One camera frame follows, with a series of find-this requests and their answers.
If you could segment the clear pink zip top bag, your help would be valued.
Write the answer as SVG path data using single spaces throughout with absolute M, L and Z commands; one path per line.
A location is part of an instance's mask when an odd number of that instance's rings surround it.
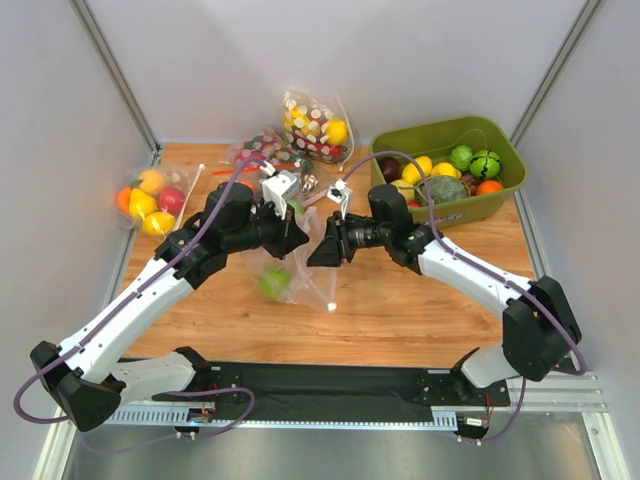
M 327 267 L 312 268 L 306 265 L 308 257 L 318 246 L 324 232 L 317 208 L 306 207 L 304 214 L 296 214 L 296 220 L 310 238 L 307 244 L 298 247 L 283 260 L 271 257 L 262 248 L 244 252 L 242 258 L 245 266 L 257 291 L 265 300 L 305 305 L 318 311 L 333 313 L 337 309 L 335 298 L 337 271 Z M 292 274 L 289 289 L 279 300 L 267 299 L 259 290 L 258 276 L 267 267 L 282 267 Z

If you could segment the pale yellow fake pear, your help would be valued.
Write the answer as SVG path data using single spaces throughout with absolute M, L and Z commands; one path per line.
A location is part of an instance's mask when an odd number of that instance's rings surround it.
M 404 197 L 407 203 L 415 200 L 416 190 L 414 186 L 403 179 L 397 179 L 391 182 L 397 191 Z

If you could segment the yellow fake lemon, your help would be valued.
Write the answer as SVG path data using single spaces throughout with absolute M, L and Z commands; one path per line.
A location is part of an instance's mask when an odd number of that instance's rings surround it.
M 461 172 L 449 162 L 440 162 L 433 166 L 431 176 L 448 176 L 459 179 L 461 177 Z

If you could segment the fake purple grapes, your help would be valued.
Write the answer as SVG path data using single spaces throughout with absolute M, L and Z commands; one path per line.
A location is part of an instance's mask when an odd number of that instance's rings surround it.
M 478 186 L 482 183 L 482 180 L 473 176 L 471 173 L 467 172 L 460 177 L 460 181 L 465 185 L 467 190 L 467 194 L 469 196 L 475 196 L 477 193 Z

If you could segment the fake orange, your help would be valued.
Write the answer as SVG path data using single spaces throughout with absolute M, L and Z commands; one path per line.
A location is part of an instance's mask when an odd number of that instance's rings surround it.
M 485 180 L 477 186 L 477 195 L 488 195 L 496 192 L 500 192 L 504 189 L 504 185 L 494 179 Z

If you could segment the green striped fake ball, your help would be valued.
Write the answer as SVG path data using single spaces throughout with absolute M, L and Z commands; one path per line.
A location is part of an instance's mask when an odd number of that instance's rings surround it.
M 469 171 L 476 178 L 489 180 L 498 176 L 501 166 L 502 159 L 497 152 L 483 149 L 474 153 Z

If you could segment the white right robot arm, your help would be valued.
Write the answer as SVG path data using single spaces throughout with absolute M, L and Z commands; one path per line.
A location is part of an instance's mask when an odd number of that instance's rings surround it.
M 414 273 L 446 283 L 502 321 L 502 341 L 469 352 L 456 365 L 474 387 L 522 377 L 540 381 L 581 340 L 561 285 L 499 269 L 458 247 L 430 224 L 417 223 L 392 185 L 368 193 L 371 214 L 349 212 L 351 189 L 339 180 L 328 198 L 340 208 L 327 220 L 323 240 L 309 256 L 310 267 L 339 267 L 359 249 L 382 247 L 391 260 Z

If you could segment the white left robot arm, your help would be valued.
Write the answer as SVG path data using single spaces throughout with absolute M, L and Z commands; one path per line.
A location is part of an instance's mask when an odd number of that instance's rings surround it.
M 293 207 L 299 180 L 280 173 L 261 188 L 256 199 L 245 184 L 219 185 L 89 324 L 59 344 L 42 341 L 31 351 L 43 387 L 80 431 L 100 426 L 130 402 L 211 386 L 209 363 L 190 347 L 130 364 L 121 356 L 159 316 L 224 269 L 231 254 L 262 248 L 282 259 L 308 243 Z

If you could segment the clear vegetable zip bag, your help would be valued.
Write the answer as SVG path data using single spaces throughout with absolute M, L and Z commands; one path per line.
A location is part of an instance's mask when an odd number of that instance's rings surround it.
M 319 166 L 313 166 L 311 173 L 300 169 L 289 169 L 286 165 L 273 165 L 266 160 L 249 157 L 240 161 L 228 174 L 216 173 L 223 180 L 207 197 L 202 225 L 206 232 L 218 237 L 243 235 L 246 237 L 249 217 L 255 202 L 264 201 L 262 182 L 280 171 L 296 174 L 302 184 L 298 200 L 306 208 L 314 206 L 326 198 L 329 186 L 335 178 Z

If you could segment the dark red fake apple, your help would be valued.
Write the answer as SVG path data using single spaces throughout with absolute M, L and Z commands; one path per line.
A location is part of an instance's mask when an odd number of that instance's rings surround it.
M 377 159 L 378 167 L 386 183 L 392 183 L 401 178 L 402 166 L 392 156 L 384 156 Z

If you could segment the yellow fake mango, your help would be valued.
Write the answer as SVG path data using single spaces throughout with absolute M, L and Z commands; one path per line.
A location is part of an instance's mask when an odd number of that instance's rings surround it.
M 423 177 L 428 177 L 433 168 L 432 159 L 428 156 L 419 156 L 414 162 L 408 162 L 402 170 L 401 178 L 411 184 L 417 185 L 422 182 Z

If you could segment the polka dot zip bag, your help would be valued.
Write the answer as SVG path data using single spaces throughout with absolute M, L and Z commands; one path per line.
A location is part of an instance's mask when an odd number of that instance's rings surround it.
M 311 161 L 291 145 L 286 135 L 272 126 L 267 126 L 242 142 L 231 145 L 226 150 L 222 162 L 236 165 L 247 157 L 260 158 L 273 165 L 286 165 L 289 169 L 298 168 L 302 173 L 311 173 L 313 169 Z

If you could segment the green plastic tub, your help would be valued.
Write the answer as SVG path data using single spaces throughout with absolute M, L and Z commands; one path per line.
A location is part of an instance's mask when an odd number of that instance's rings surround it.
M 439 227 L 485 219 L 524 186 L 527 168 L 506 133 L 493 121 L 465 116 L 388 131 L 376 136 L 371 184 L 396 182 L 418 222 L 428 220 L 425 184 L 409 155 L 426 168 Z

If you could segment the polka dot drawstring bag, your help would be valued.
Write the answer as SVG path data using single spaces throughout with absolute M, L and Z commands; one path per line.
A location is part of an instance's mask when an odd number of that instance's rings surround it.
M 294 150 L 342 171 L 353 155 L 355 140 L 340 97 L 320 99 L 307 91 L 287 90 L 281 103 L 282 130 Z

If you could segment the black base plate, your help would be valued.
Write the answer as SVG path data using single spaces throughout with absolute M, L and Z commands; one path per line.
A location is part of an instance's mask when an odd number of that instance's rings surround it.
M 255 405 L 278 411 L 355 411 L 368 418 L 407 411 L 411 404 L 479 409 L 510 405 L 504 381 L 480 390 L 448 369 L 214 362 L 211 372 L 188 389 L 234 386 L 251 390 Z

